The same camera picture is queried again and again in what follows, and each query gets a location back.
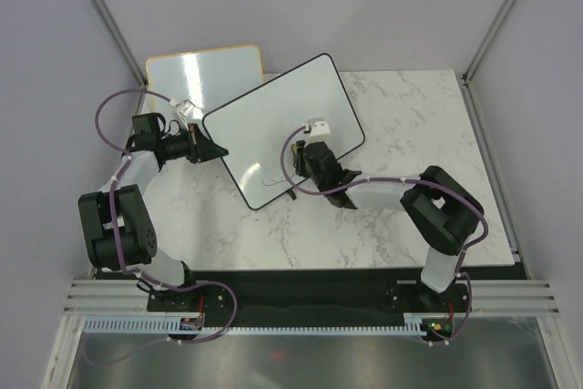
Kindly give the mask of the black-framed whiteboard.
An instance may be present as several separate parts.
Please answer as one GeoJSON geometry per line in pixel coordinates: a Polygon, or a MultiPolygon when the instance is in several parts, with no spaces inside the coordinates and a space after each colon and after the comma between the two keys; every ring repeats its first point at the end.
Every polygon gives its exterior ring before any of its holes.
{"type": "Polygon", "coordinates": [[[327,122],[325,139],[342,158],[365,142],[363,127],[332,57],[319,54],[202,118],[210,140],[251,210],[260,210],[291,186],[281,173],[281,149],[290,134],[314,119],[327,122]]]}

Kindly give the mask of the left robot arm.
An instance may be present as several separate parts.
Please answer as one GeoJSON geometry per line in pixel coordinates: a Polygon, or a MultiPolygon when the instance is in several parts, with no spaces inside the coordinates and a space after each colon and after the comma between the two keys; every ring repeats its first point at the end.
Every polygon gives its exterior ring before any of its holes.
{"type": "Polygon", "coordinates": [[[188,311],[199,302],[199,288],[186,262],[159,248],[143,194],[170,161],[186,159],[199,164],[229,152],[196,124],[166,135],[159,125],[162,120],[158,113],[132,118],[134,134],[122,149],[119,168],[109,183],[79,198],[78,210],[93,267],[132,275],[159,290],[166,289],[169,302],[188,311]]]}

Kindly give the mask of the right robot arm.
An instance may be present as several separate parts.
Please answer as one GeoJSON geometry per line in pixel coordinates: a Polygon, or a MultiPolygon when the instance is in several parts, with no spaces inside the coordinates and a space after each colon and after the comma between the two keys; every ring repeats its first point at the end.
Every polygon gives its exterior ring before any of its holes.
{"type": "Polygon", "coordinates": [[[488,234],[484,208],[467,190],[438,166],[412,177],[375,177],[343,168],[321,141],[299,140],[291,152],[295,173],[316,187],[309,195],[340,209],[405,212],[429,246],[416,299],[427,311],[449,301],[467,250],[488,234]]]}

